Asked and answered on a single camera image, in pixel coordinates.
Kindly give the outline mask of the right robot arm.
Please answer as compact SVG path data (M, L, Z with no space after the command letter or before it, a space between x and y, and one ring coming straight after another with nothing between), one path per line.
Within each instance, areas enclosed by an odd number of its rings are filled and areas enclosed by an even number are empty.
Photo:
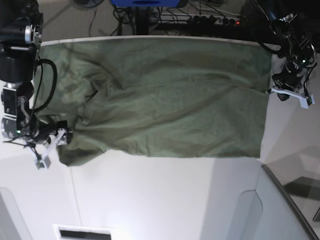
M36 0L2 0L0 2L0 79L5 84L0 94L4 115L1 131L7 143L16 140L31 150L39 168L45 168L49 152L72 140L72 130L66 120L44 122L36 114L53 99L58 71L53 61L39 56L42 44L43 14ZM53 80L47 100L39 107L30 105L38 99L40 90L32 80L37 68L49 65Z

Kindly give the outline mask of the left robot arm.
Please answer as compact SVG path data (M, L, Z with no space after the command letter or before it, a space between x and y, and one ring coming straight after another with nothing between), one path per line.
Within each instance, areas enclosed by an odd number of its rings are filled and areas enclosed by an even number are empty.
M297 98L300 106L307 109L315 103L308 84L318 61L316 49L303 30L299 14L290 11L283 0L253 0L252 4L264 15L270 31L279 40L280 49L265 45L255 28L251 29L253 38L267 52L285 59L281 72L272 75L273 86L267 93L276 93L282 102L290 97Z

